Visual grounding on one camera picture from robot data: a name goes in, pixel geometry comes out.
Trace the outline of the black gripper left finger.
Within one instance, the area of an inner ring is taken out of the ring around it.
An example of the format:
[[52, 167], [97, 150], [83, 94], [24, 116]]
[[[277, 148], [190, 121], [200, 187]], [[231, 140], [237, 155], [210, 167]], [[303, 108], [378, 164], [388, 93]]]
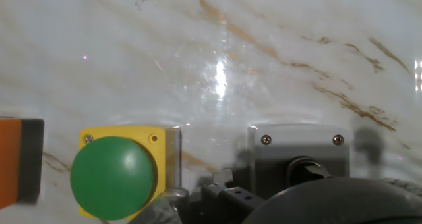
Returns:
[[231, 169], [212, 173], [211, 181], [200, 189], [199, 223], [242, 223], [265, 202], [240, 186], [228, 187], [233, 181]]

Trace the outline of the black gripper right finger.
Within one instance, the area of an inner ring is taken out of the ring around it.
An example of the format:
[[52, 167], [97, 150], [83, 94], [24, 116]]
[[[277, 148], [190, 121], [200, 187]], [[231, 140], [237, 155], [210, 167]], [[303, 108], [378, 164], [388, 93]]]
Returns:
[[290, 182], [309, 182], [319, 179], [332, 178], [324, 166], [316, 163], [301, 163], [296, 165], [289, 174]]

